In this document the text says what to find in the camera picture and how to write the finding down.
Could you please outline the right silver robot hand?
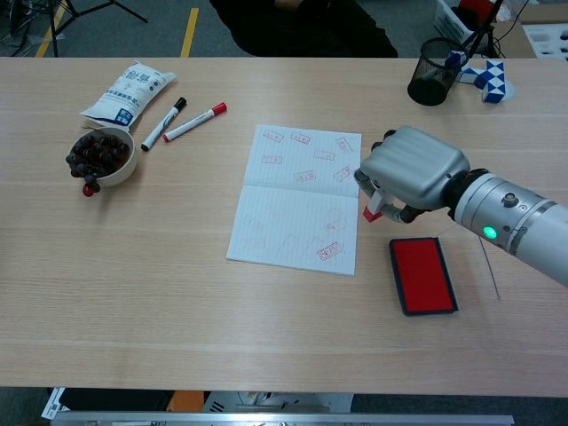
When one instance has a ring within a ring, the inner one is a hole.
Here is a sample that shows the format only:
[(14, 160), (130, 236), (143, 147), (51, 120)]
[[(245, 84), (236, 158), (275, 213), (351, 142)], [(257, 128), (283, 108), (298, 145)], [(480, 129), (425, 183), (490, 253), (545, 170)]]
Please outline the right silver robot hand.
[(450, 185), (470, 170), (465, 154), (409, 126), (388, 131), (353, 176), (370, 199), (384, 197), (382, 217), (409, 224), (424, 212), (449, 206)]

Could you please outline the white and red stamp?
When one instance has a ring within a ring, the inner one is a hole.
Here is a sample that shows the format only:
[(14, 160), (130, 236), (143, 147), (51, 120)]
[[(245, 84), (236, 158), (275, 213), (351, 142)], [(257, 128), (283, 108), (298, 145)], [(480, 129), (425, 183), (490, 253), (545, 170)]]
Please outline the white and red stamp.
[(367, 206), (363, 211), (363, 217), (367, 222), (372, 223), (378, 218), (380, 218), (382, 213), (382, 207), (384, 204), (384, 197), (379, 191), (375, 191), (372, 197), (369, 199)]

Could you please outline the black mesh pen holder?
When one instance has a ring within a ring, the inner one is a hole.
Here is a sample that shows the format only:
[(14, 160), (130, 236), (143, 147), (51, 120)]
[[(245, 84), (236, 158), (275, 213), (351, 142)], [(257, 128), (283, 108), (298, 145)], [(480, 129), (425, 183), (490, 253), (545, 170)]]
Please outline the black mesh pen holder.
[(444, 37), (431, 38), (423, 43), (420, 58), (407, 85), (407, 94), (414, 102), (433, 107), (446, 100), (457, 75), (461, 72), (458, 69), (445, 68), (445, 59), (450, 51), (465, 51), (465, 48), (460, 43)]

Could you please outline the blue white snake cube toy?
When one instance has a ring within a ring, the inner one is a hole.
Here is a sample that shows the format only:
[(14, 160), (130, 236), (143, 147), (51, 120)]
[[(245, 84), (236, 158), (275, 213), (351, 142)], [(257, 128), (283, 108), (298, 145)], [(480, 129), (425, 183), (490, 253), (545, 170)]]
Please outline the blue white snake cube toy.
[(513, 84), (506, 78), (504, 62), (497, 59), (488, 59), (484, 68), (464, 66), (457, 81), (477, 87), (482, 101), (488, 104), (499, 104), (516, 95)]

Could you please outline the clear plastic ink pad lid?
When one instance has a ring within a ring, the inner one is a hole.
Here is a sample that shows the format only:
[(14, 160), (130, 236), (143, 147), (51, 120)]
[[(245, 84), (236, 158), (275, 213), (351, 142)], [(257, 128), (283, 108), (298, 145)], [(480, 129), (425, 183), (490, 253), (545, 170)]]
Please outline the clear plastic ink pad lid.
[(480, 237), (451, 225), (438, 235), (454, 295), (461, 310), (501, 301), (493, 268)]

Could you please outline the brown cardboard box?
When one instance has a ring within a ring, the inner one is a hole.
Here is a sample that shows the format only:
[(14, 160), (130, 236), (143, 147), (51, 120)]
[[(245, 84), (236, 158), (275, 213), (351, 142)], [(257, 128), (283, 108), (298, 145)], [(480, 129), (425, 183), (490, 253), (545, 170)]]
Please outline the brown cardboard box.
[(512, 21), (494, 24), (493, 35), (500, 39), (498, 45), (502, 55), (507, 59), (535, 59), (536, 55), (525, 35), (522, 25)]

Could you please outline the white foam tray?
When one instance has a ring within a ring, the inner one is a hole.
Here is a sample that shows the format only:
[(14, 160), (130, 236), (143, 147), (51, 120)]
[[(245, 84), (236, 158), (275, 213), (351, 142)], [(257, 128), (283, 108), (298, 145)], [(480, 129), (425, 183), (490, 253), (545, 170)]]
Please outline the white foam tray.
[(523, 24), (536, 58), (568, 61), (568, 23)]

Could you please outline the black cap whiteboard marker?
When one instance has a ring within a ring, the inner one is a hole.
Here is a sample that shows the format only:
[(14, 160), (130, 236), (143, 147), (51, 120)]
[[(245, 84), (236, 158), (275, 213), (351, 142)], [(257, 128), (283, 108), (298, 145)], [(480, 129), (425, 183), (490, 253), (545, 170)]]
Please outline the black cap whiteboard marker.
[(187, 105), (187, 100), (180, 97), (175, 105), (169, 110), (169, 112), (156, 124), (154, 129), (148, 134), (148, 136), (142, 142), (140, 148), (143, 152), (148, 152), (154, 145), (154, 143), (162, 136), (165, 130), (170, 126), (172, 121), (178, 116), (178, 114)]

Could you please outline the beige bowl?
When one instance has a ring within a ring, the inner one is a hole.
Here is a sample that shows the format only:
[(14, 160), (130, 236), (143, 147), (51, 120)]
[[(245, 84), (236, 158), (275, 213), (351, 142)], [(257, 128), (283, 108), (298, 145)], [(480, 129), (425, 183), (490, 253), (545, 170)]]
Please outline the beige bowl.
[(119, 185), (122, 182), (124, 182), (125, 180), (127, 180), (133, 174), (135, 168), (137, 167), (138, 150), (137, 150), (136, 144), (134, 142), (134, 139), (128, 131), (113, 128), (113, 127), (89, 128), (88, 131), (86, 133), (84, 133), (82, 136), (93, 133), (94, 131), (105, 132), (105, 133), (109, 133), (111, 135), (116, 135), (120, 138), (123, 138), (124, 141), (130, 146), (130, 148), (132, 150), (130, 158), (123, 168), (121, 168), (119, 171), (115, 172), (114, 174), (110, 175), (109, 177), (101, 178), (97, 182), (100, 185), (101, 188)]

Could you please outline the white salt bag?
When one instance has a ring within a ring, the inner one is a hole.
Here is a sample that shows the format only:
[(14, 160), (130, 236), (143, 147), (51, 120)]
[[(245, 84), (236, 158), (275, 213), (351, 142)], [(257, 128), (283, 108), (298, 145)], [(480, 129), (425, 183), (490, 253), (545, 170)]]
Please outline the white salt bag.
[(173, 72), (163, 73), (134, 61), (80, 116), (103, 126), (129, 130), (150, 102), (176, 78)]

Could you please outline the dark grape bunch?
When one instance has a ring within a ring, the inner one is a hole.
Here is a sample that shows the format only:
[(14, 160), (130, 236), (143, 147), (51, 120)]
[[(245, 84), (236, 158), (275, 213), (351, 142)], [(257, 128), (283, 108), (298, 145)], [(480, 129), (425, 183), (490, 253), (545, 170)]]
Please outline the dark grape bunch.
[(94, 131), (74, 143), (66, 156), (66, 163), (73, 178), (94, 184), (123, 168), (131, 153), (123, 138)]

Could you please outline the orange object under table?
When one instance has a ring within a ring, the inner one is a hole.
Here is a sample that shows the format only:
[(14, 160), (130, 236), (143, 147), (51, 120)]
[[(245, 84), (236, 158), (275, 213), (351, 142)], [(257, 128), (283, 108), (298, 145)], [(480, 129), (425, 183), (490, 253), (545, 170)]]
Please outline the orange object under table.
[(205, 392), (202, 390), (176, 390), (166, 407), (172, 413), (199, 413), (205, 405)]

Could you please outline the black tripod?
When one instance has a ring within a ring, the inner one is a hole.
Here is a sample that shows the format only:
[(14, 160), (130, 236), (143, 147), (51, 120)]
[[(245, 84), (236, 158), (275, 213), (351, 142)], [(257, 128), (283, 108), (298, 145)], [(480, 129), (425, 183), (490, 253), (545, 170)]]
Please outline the black tripod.
[[(0, 57), (27, 57), (35, 50), (35, 55), (42, 58), (51, 49), (57, 58), (65, 29), (82, 17), (112, 7), (148, 23), (146, 17), (120, 0), (99, 0), (85, 9), (77, 9), (74, 0), (0, 0)], [(32, 35), (32, 24), (40, 16), (47, 19), (48, 27), (44, 35)]]

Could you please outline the white printed paper sheet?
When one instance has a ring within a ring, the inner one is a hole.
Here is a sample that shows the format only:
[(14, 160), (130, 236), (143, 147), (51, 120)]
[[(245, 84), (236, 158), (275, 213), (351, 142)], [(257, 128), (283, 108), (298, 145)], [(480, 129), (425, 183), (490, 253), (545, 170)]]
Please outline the white printed paper sheet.
[(69, 408), (60, 402), (60, 398), (63, 396), (65, 390), (65, 387), (55, 387), (52, 389), (41, 413), (43, 419), (51, 421), (56, 417), (57, 413), (69, 411)]

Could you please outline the aluminium rail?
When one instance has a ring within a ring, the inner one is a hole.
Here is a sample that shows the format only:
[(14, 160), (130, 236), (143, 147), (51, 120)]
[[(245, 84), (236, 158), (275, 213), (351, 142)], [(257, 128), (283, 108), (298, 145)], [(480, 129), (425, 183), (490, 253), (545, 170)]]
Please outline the aluminium rail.
[(516, 426), (510, 415), (59, 412), (50, 426)]

